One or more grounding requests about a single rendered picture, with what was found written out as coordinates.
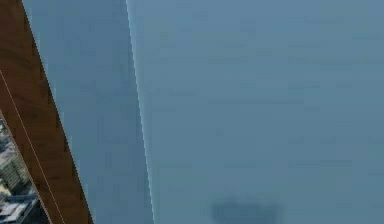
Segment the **brown wooden framed window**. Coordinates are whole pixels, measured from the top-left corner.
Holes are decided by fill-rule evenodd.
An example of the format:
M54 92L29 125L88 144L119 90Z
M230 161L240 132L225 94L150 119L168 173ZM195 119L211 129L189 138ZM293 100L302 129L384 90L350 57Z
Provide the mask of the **brown wooden framed window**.
M0 0L0 111L51 224L94 224L22 0Z

